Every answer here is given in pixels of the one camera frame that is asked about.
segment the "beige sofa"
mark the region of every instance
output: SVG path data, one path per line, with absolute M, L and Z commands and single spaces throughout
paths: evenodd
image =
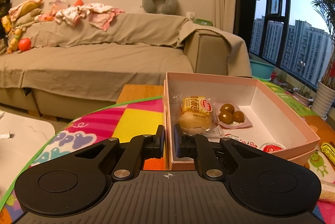
M 85 19 L 33 24 L 34 48 L 0 56 L 0 103 L 74 119 L 114 104 L 127 83 L 162 85 L 168 71 L 250 76 L 244 41 L 210 29 L 151 14 L 121 14 L 106 32 Z

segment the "sofa leg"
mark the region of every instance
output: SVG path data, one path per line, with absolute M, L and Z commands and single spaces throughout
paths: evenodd
M 28 114 L 36 117 L 41 117 L 39 111 L 34 111 L 34 110 L 28 110 Z
M 57 120 L 57 117 L 52 116 L 52 115 L 42 114 L 42 117 L 43 117 L 44 119 L 47 119 L 47 120 L 56 121 L 56 122 L 58 121 L 58 120 Z

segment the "high-rise building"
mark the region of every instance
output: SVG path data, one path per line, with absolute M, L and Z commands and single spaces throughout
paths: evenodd
M 250 50 L 259 53 L 264 17 L 254 20 Z M 278 57 L 283 23 L 269 21 L 265 37 L 263 58 L 275 62 Z M 332 50 L 331 37 L 322 29 L 313 28 L 306 21 L 296 20 L 289 25 L 284 46 L 282 67 L 297 74 L 304 80 L 317 84 L 323 76 Z

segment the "wall outlet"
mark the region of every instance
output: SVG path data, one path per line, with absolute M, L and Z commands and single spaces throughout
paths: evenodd
M 187 12 L 186 17 L 190 20 L 195 20 L 195 12 Z

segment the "sofa backrest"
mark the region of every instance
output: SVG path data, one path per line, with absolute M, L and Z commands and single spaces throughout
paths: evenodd
M 100 30 L 87 19 L 81 18 L 75 27 L 69 26 L 65 21 L 61 24 L 55 21 L 35 23 L 23 37 L 29 38 L 34 47 L 69 47 L 102 42 L 181 47 L 179 31 L 187 21 L 189 20 L 183 16 L 123 13 L 113 19 L 107 31 Z

